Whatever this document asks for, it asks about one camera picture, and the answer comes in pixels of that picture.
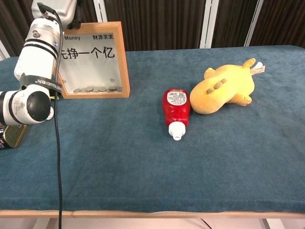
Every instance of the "plush toy tail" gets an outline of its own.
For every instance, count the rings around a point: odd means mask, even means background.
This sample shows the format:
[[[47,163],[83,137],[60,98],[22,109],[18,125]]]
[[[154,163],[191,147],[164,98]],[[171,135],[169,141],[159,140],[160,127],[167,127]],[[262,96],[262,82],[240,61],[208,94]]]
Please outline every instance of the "plush toy tail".
[[[250,68],[254,63],[255,63],[256,59],[252,58],[250,60],[247,60],[244,64],[243,64],[243,68]]]

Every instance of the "bottle label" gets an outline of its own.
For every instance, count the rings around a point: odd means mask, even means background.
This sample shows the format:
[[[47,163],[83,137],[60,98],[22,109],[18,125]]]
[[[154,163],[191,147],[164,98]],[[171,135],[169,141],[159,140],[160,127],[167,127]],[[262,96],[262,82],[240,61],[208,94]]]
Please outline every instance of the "bottle label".
[[[184,92],[173,92],[167,93],[167,101],[171,105],[180,106],[186,103],[186,94]]]

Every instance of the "black can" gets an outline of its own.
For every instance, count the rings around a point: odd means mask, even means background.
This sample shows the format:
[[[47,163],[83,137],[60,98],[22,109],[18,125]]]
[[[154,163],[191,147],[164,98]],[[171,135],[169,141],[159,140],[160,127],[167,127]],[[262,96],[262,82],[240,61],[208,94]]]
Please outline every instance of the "black can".
[[[19,146],[26,128],[26,125],[0,126],[0,149]]]

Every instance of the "floor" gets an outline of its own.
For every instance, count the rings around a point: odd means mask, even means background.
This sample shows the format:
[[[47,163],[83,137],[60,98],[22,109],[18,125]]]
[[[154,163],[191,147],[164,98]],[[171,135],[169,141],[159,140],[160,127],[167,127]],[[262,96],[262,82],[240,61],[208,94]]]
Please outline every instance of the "floor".
[[[204,220],[212,229],[268,229],[261,219],[205,218]],[[0,219],[0,229],[33,229],[35,223],[36,219]],[[282,219],[281,223],[283,229],[305,229],[305,219]],[[46,228],[58,228],[57,220],[51,219]],[[64,219],[62,228],[209,229],[200,219]]]

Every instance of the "white robotic arm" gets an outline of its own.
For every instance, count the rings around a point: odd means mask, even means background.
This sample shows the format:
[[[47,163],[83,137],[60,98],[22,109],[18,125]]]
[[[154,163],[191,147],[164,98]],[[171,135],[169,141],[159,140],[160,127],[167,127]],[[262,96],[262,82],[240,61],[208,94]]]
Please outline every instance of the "white robotic arm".
[[[65,28],[73,25],[79,28],[75,16],[80,17],[81,5],[78,6],[78,3],[81,1],[41,1],[60,12]],[[37,1],[34,0],[34,17],[38,16],[37,9]],[[51,80],[60,58],[60,27],[52,14],[48,19],[35,19],[25,41],[14,70],[15,77],[20,81],[20,89],[0,92],[0,126],[44,122],[52,114],[49,89],[61,91],[60,84]]]

